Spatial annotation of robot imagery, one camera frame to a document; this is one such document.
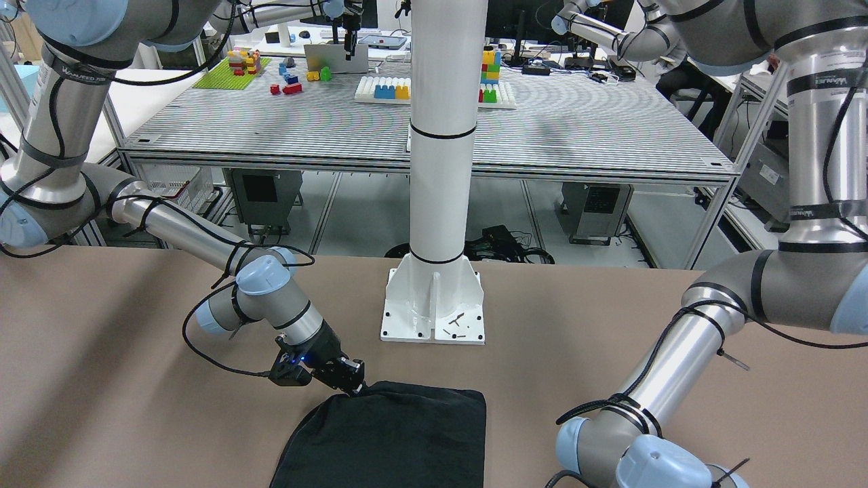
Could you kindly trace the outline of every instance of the black pants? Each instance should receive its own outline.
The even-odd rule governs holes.
[[[720,126],[723,114],[727,111],[732,94],[690,63],[682,63],[678,68],[661,76],[660,81],[657,82],[657,91],[661,92],[667,100],[680,89],[708,89],[713,105],[700,124],[700,132],[712,140],[714,131]]]

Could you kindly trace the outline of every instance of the green lego baseplate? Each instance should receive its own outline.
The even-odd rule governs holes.
[[[262,57],[260,59],[262,62],[262,70],[264,71],[266,66],[271,62],[270,57]],[[232,70],[229,69],[229,59],[224,59],[217,64],[211,71],[208,71],[206,75],[204,75],[193,88],[201,88],[201,89],[245,89],[253,79],[259,76],[256,75],[248,75],[245,74],[243,76],[235,75]]]

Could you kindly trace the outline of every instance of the brown table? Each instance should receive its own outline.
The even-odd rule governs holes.
[[[490,487],[545,484],[559,469],[554,419],[615,391],[697,275],[479,263],[488,344],[444,346],[378,339],[394,264],[321,257],[298,280],[371,382],[484,393]],[[0,259],[0,485],[267,486],[293,428],[332,391],[225,373],[187,350],[180,323],[219,274],[177,251]],[[194,340],[267,369],[273,336],[262,327],[229,344]],[[750,457],[741,474],[754,487],[865,484],[865,351],[812,350],[755,325],[727,350],[753,370],[715,359],[668,438],[707,462]]]

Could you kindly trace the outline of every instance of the laptop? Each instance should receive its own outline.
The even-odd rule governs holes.
[[[319,71],[328,66],[332,73],[368,72],[368,46],[365,44],[356,46],[356,56],[350,61],[346,60],[343,43],[305,44],[305,57],[310,71]]]

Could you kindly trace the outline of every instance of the black monitor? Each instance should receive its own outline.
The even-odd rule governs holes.
[[[516,50],[509,61],[522,64],[522,42],[565,43],[566,37],[551,29],[551,19],[563,8],[562,0],[489,0],[485,36],[515,39]]]
[[[366,29],[376,29],[377,26],[377,0],[363,0],[362,2],[362,27]],[[312,23],[316,25],[332,25],[332,21],[326,16],[313,16],[301,19],[302,23]]]

